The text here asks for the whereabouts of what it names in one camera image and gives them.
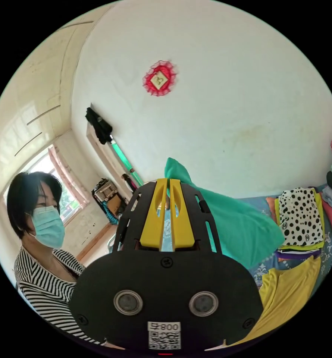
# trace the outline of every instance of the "yellow bracket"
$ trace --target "yellow bracket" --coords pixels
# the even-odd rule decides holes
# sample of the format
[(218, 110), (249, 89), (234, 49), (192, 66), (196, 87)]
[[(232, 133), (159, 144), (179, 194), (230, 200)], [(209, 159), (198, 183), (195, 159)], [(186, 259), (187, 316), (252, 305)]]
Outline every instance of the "yellow bracket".
[[(178, 209), (178, 217), (176, 217), (175, 205)], [(177, 179), (170, 179), (170, 209), (173, 251), (180, 248), (193, 247), (195, 238), (182, 194), (181, 183)]]
[[(140, 239), (142, 246), (159, 249), (160, 251), (163, 238), (163, 226), (165, 223), (166, 191), (167, 178), (158, 179)], [(157, 216), (157, 209), (160, 203), (161, 210), (159, 217)]]

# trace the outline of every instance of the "blue surgical mask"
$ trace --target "blue surgical mask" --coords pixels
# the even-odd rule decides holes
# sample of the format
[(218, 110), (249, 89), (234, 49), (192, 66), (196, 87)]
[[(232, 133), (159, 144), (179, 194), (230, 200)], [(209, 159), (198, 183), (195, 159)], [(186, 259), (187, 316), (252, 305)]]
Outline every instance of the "blue surgical mask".
[(58, 249), (62, 247), (65, 228), (54, 206), (34, 209), (32, 223), (35, 227), (35, 236), (33, 236), (42, 245)]

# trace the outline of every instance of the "striped shirt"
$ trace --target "striped shirt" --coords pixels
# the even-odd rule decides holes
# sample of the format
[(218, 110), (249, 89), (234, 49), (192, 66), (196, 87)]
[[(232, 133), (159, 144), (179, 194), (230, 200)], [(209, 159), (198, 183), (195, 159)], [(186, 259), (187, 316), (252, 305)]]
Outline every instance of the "striped shirt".
[[(53, 255), (77, 276), (85, 270), (72, 254), (64, 250), (54, 249)], [(43, 319), (73, 336), (100, 344), (84, 334), (69, 310), (76, 283), (63, 281), (47, 271), (23, 246), (14, 263), (14, 273), (21, 292)]]

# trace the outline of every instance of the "red wall ornament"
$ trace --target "red wall ornament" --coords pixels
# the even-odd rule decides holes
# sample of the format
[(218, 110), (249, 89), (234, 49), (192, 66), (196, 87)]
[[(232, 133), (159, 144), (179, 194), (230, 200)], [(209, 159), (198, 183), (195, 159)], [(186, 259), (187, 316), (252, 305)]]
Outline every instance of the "red wall ornament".
[(143, 84), (147, 92), (152, 96), (164, 96), (171, 92), (174, 85), (176, 72), (170, 61), (155, 63), (143, 78)]

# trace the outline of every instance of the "blue bedspread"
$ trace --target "blue bedspread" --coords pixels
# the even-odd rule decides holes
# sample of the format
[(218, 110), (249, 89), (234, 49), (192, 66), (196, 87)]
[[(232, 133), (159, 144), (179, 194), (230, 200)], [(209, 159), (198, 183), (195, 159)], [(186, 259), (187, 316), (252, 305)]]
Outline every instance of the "blue bedspread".
[[(325, 185), (318, 187), (318, 190), (321, 191)], [(258, 210), (260, 210), (264, 215), (271, 216), (270, 209), (268, 203), (266, 201), (266, 197), (257, 197), (257, 198), (246, 198), (240, 199), (243, 202), (246, 202)], [(332, 266), (332, 229), (329, 223), (328, 217), (324, 213), (324, 223), (325, 223), (325, 244), (321, 252), (321, 260), (322, 265), (320, 268), (320, 273), (316, 284), (314, 286), (313, 293), (318, 289), (324, 277), (330, 271)], [(165, 212), (165, 226), (163, 233), (163, 245), (162, 251), (172, 251), (172, 241), (171, 241), (171, 218), (170, 218), (170, 210)], [(271, 268), (276, 268), (278, 270), (287, 270), (293, 267), (298, 266), (304, 260), (287, 260), (278, 262), (278, 258), (275, 254), (272, 254), (269, 257), (266, 257), (260, 262), (258, 265), (249, 270), (251, 275), (254, 277), (254, 280), (257, 286), (260, 288), (262, 285), (262, 276)]]

